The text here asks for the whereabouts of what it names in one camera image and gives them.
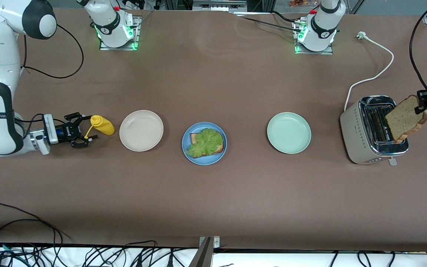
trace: brown table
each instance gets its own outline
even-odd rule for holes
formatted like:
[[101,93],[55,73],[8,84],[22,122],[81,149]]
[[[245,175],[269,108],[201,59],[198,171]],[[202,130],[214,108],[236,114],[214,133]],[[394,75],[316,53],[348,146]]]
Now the brown table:
[[[397,167],[353,164],[339,127],[349,86],[389,61],[354,38],[361,30],[396,59],[380,78],[357,86],[350,104],[379,94],[399,102],[422,89],[408,57],[417,17],[345,16],[334,55],[312,56],[294,53],[290,32],[226,12],[154,12],[136,52],[99,51],[84,10],[56,15],[80,40],[85,65],[65,80],[25,73],[16,111],[26,119],[99,114],[119,128],[126,115],[147,109],[161,116],[164,136],[142,153],[115,134],[86,149],[62,144],[47,156],[0,158],[0,202],[48,220],[69,243],[192,246],[200,235],[220,235],[227,247],[427,250],[427,123]],[[53,75],[80,62],[61,30],[47,41],[29,39],[28,51],[29,66]],[[427,26],[417,31],[415,55],[427,81]],[[300,154],[282,154],[266,137],[270,118],[284,111],[302,115],[312,129]],[[192,164],[180,147],[185,130],[202,121],[228,137],[225,156],[212,166]],[[25,217],[0,208],[0,226],[17,218]],[[51,238],[29,222],[2,232],[0,241]]]

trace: toast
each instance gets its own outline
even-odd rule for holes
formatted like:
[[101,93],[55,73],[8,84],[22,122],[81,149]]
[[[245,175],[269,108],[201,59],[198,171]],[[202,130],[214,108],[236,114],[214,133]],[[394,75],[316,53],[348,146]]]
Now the toast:
[[[197,143],[197,140],[195,139],[195,136],[196,135],[198,135],[197,133],[192,133],[192,134],[190,134],[190,141],[192,142],[192,144],[195,144],[195,143]],[[217,150],[215,150],[215,152],[214,153],[212,153],[212,155],[215,155],[215,154],[218,154],[218,153],[221,153],[222,151],[224,150],[224,143],[222,143],[221,145],[219,145],[218,147],[217,147]]]
[[415,108],[417,106],[417,96],[411,95],[385,116],[393,140],[397,144],[403,142],[409,135],[417,132],[427,121],[427,110],[416,114]]

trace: gray floor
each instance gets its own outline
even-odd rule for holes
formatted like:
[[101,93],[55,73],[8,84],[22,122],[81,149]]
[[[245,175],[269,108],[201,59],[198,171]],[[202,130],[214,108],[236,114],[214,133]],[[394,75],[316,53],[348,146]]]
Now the gray floor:
[[[80,8],[75,0],[49,0],[54,7]],[[358,14],[361,15],[422,15],[427,10],[427,0],[366,0]]]

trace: lettuce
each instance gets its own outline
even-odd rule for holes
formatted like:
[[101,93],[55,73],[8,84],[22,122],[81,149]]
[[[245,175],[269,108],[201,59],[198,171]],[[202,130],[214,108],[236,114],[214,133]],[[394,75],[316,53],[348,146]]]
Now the lettuce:
[[195,136],[196,143],[192,144],[185,153],[193,158],[202,155],[210,156],[218,147],[224,143],[224,139],[219,132],[214,129],[205,128]]

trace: toaster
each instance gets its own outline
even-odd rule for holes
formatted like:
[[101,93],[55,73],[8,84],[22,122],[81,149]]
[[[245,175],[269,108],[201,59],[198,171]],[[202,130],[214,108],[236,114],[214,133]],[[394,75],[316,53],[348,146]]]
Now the toaster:
[[408,139],[395,143],[385,120],[385,115],[395,106],[395,101],[388,96],[367,96],[342,113],[342,136],[354,163],[375,164],[387,159],[395,166],[395,157],[408,150]]

